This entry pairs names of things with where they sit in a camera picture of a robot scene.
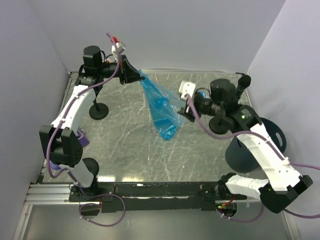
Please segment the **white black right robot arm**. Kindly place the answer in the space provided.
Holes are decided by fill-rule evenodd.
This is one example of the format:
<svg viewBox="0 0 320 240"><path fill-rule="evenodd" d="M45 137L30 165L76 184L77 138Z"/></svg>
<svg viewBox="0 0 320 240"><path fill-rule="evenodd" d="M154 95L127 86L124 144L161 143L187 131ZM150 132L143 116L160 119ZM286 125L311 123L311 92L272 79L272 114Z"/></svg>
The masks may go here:
<svg viewBox="0 0 320 240"><path fill-rule="evenodd" d="M247 178L228 173L218 181L218 193L223 199L244 195L259 199L273 213L284 211L313 180L300 174L283 155L270 137L262 119L239 100L251 84L251 77L243 75L237 85L219 78L210 83L209 97L203 97L196 84L182 81L179 98L185 106L178 112L189 121L197 121L202 129L215 139L237 138L266 174L266 179Z"/></svg>

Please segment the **blue detached trash bag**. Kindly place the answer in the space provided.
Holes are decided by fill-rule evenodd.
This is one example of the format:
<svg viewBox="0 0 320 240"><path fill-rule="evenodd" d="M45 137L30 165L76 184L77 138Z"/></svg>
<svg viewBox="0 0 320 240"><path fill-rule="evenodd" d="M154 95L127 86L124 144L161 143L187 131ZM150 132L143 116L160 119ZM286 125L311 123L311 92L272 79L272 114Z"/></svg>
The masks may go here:
<svg viewBox="0 0 320 240"><path fill-rule="evenodd" d="M139 74L144 77L139 83L143 88L153 124L164 140L170 140L185 122L184 117L178 114L184 103L175 93L151 80L142 70L139 70Z"/></svg>

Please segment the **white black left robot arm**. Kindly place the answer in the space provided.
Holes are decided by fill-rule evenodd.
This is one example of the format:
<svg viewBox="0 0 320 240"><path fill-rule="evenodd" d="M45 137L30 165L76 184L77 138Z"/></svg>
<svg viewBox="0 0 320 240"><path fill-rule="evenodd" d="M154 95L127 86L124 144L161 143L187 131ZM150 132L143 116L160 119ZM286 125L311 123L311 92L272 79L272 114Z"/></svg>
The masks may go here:
<svg viewBox="0 0 320 240"><path fill-rule="evenodd" d="M124 85L144 80L123 54L125 49L122 42L115 43L111 47L115 61L109 62L98 46L85 47L83 64L79 68L71 97L56 119L39 130L50 177L55 179L66 172L73 180L76 190L80 190L87 201L93 201L99 195L99 164L93 158L83 158L78 129L85 114L89 114L94 120L104 119L109 114L108 106L96 100L108 81L118 78L120 84Z"/></svg>

